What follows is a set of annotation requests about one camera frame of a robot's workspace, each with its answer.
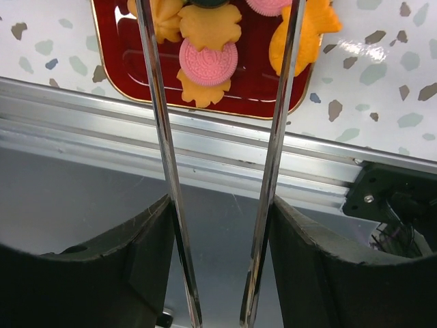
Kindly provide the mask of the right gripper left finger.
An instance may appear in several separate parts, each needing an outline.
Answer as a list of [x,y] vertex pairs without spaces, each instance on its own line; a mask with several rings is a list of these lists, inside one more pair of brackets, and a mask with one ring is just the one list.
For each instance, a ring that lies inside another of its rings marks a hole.
[[170,199],[84,243],[33,255],[1,246],[2,327],[154,327],[174,243]]

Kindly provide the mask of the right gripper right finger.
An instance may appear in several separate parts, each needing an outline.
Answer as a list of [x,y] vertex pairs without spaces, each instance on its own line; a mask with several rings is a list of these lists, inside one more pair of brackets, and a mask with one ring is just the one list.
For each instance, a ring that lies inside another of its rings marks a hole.
[[270,251],[285,327],[435,327],[436,256],[344,238],[276,197]]

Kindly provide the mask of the metal tongs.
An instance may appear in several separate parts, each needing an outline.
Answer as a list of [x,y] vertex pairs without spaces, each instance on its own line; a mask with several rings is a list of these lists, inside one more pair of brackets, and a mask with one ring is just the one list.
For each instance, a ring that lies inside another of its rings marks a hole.
[[[262,273],[268,245],[270,209],[277,188],[285,125],[294,84],[295,65],[305,5],[305,1],[294,1],[290,11],[281,76],[277,90],[274,117],[270,130],[270,139],[255,220],[251,261],[246,277],[240,311],[241,327],[253,327],[257,315]],[[188,237],[188,228],[186,226],[175,150],[173,147],[167,99],[161,75],[156,35],[149,1],[137,1],[136,9],[165,180],[169,185],[175,237],[183,270],[188,312],[191,318],[191,325],[193,327],[202,327],[203,320],[199,293],[191,256],[191,246]]]

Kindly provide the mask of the black sandwich cookie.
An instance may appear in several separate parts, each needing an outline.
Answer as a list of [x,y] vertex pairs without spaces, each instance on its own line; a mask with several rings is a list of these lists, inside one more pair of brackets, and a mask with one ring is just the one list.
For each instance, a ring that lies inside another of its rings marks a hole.
[[201,8],[212,9],[225,5],[229,1],[228,0],[188,0],[188,2],[190,4],[199,6]]

